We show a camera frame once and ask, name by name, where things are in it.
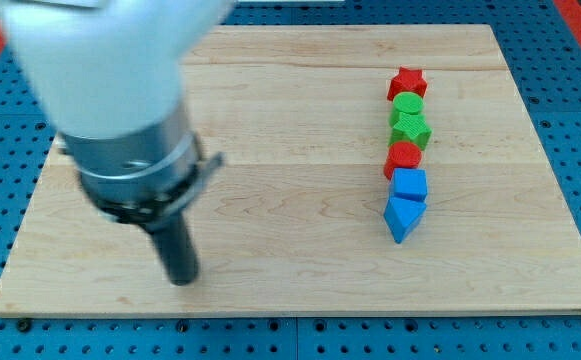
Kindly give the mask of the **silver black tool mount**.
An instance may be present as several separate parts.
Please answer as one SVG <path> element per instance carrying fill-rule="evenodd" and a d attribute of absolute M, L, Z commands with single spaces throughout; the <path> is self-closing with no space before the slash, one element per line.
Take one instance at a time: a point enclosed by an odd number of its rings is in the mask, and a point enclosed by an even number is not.
<path fill-rule="evenodd" d="M 184 102 L 126 134 L 61 137 L 88 200 L 110 221 L 147 232 L 182 221 L 224 165 L 222 152 L 204 153 Z"/>

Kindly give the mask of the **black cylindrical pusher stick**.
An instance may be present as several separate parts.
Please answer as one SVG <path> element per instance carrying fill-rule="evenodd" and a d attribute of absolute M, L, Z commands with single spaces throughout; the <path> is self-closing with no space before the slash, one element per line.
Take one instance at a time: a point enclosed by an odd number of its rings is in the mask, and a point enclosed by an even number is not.
<path fill-rule="evenodd" d="M 176 215 L 148 224 L 151 237 L 171 284 L 192 283 L 198 275 L 198 258 L 185 218 Z"/>

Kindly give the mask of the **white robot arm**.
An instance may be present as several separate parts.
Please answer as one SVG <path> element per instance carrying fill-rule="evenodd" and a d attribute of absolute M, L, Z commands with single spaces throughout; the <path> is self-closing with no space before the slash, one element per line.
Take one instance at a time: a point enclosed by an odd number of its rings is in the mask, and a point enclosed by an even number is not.
<path fill-rule="evenodd" d="M 0 1 L 0 25 L 85 194 L 111 221 L 151 237 L 175 285 L 198 273 L 182 213 L 223 162 L 204 155 L 190 124 L 179 61 L 232 7 Z"/>

